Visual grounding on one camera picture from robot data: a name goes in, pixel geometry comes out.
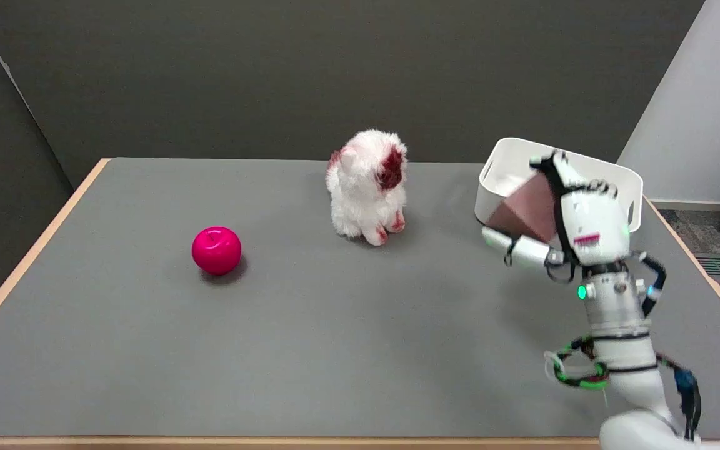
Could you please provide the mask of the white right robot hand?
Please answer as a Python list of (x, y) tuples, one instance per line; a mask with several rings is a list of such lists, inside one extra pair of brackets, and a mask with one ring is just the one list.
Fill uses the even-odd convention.
[(578, 269), (620, 268), (631, 253), (631, 231), (617, 187), (581, 176), (563, 151), (532, 157), (529, 167), (532, 176), (484, 222), (484, 242), (508, 267), (544, 269), (554, 281), (569, 268), (566, 284)]

